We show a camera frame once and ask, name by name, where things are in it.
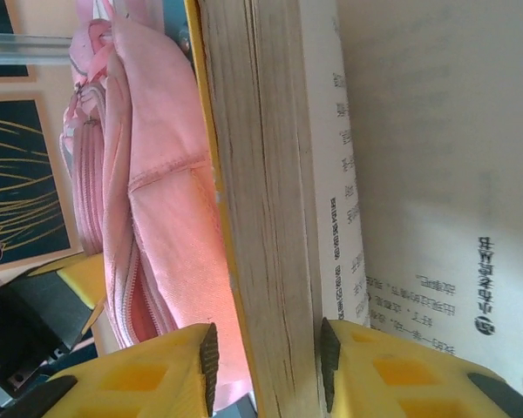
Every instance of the book page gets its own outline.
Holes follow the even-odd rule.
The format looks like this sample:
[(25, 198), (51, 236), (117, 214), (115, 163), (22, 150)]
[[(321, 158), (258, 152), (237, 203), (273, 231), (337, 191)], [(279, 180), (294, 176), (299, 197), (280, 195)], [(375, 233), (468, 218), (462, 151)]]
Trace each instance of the book page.
[(370, 325), (350, 109), (335, 2), (300, 2), (323, 316)]
[(340, 4), (371, 324), (523, 394), (523, 2)]

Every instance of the pink backpack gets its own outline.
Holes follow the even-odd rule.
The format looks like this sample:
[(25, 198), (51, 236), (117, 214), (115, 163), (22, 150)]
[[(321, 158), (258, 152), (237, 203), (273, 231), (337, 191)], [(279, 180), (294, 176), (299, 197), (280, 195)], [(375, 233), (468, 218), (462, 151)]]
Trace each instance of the pink backpack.
[(120, 346), (217, 325), (215, 410), (251, 390), (194, 72), (168, 37), (117, 16), (70, 49), (75, 93), (60, 138), (86, 253), (103, 252)]

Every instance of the book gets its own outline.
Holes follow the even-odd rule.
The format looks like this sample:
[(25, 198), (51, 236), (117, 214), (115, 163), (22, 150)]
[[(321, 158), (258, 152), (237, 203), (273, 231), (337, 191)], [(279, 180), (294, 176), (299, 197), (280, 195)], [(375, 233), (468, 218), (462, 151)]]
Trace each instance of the book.
[(324, 416), (322, 317), (523, 394), (523, 3), (187, 0), (261, 416)]

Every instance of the logo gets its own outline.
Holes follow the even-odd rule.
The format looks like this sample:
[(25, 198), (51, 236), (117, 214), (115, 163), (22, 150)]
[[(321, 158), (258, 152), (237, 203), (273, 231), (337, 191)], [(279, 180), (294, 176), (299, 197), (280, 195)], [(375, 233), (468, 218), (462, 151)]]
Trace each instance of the logo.
[(496, 332), (496, 328), (494, 327), (494, 324), (492, 324), (492, 321), (485, 316), (477, 316), (474, 319), (474, 326), (484, 335), (492, 335)]

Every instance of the pink fabric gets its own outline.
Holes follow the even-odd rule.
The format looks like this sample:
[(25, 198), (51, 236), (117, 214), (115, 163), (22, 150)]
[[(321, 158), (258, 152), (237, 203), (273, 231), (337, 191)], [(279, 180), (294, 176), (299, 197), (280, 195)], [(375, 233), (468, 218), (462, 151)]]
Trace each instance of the pink fabric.
[(127, 347), (214, 322), (215, 410), (225, 408), (252, 385), (191, 65), (168, 37), (117, 16), (79, 30), (71, 58), (78, 88), (61, 142), (80, 238), (105, 255), (117, 339)]

